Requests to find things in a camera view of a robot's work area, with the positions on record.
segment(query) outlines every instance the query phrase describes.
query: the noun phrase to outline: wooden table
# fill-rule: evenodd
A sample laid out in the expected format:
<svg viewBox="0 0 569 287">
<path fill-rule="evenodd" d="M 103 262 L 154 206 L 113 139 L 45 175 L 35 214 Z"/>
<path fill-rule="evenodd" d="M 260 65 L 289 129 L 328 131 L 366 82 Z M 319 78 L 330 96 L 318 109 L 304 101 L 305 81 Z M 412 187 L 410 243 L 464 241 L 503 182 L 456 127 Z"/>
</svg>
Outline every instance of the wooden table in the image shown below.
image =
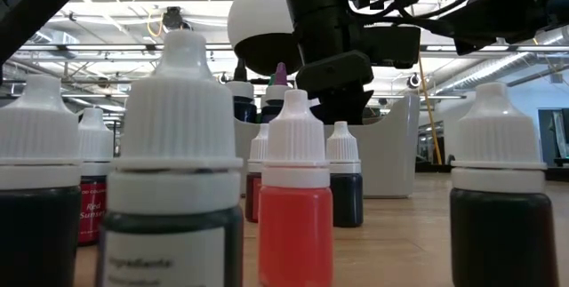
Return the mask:
<svg viewBox="0 0 569 287">
<path fill-rule="evenodd" d="M 335 228 L 335 286 L 452 287 L 448 175 L 418 174 L 410 199 L 365 200 L 361 228 Z M 569 183 L 548 182 L 561 286 L 569 286 Z M 257 225 L 244 229 L 244 287 L 257 286 Z M 76 287 L 93 287 L 96 249 L 77 254 Z"/>
</svg>

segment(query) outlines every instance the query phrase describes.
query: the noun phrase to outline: food coloring bottle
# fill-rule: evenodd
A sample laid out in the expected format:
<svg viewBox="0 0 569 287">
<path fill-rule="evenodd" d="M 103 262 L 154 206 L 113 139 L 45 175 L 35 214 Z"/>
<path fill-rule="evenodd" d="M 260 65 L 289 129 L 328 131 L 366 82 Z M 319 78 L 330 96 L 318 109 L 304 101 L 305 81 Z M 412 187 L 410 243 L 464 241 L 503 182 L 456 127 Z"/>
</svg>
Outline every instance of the food coloring bottle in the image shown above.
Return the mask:
<svg viewBox="0 0 569 287">
<path fill-rule="evenodd" d="M 103 111 L 86 108 L 79 123 L 81 163 L 81 214 L 79 245 L 99 241 L 99 225 L 107 209 L 107 175 L 113 159 L 115 135 L 103 121 Z"/>
<path fill-rule="evenodd" d="M 245 194 L 245 218 L 250 222 L 259 220 L 259 191 L 263 161 L 267 155 L 268 124 L 261 124 L 259 134 L 251 140 L 251 154 L 247 164 Z"/>
<path fill-rule="evenodd" d="M 268 128 L 259 212 L 262 286 L 330 287 L 333 283 L 333 199 L 324 125 L 308 94 L 284 94 Z"/>
<path fill-rule="evenodd" d="M 22 96 L 0 108 L 0 286 L 73 286 L 79 137 L 60 88 L 28 75 Z"/>
<path fill-rule="evenodd" d="M 243 59 L 239 59 L 233 80 L 225 84 L 233 93 L 235 118 L 247 123 L 257 122 L 257 107 L 253 103 L 254 88 L 247 82 L 247 69 Z"/>
<path fill-rule="evenodd" d="M 267 87 L 267 92 L 265 94 L 265 102 L 267 106 L 264 106 L 260 111 L 260 122 L 268 123 L 275 119 L 283 108 L 283 103 L 285 99 L 285 92 L 291 90 L 286 82 L 286 65 L 284 63 L 278 63 L 276 67 L 275 79 L 272 84 Z"/>
<path fill-rule="evenodd" d="M 334 132 L 326 142 L 326 159 L 330 162 L 334 226 L 360 227 L 364 222 L 362 165 L 348 123 L 334 124 Z"/>
<path fill-rule="evenodd" d="M 132 84 L 97 286 L 242 285 L 243 160 L 231 91 L 206 66 L 205 39 L 176 30 L 154 75 Z"/>
<path fill-rule="evenodd" d="M 456 287 L 558 287 L 551 201 L 532 118 L 481 84 L 458 122 L 451 234 Z"/>
</svg>

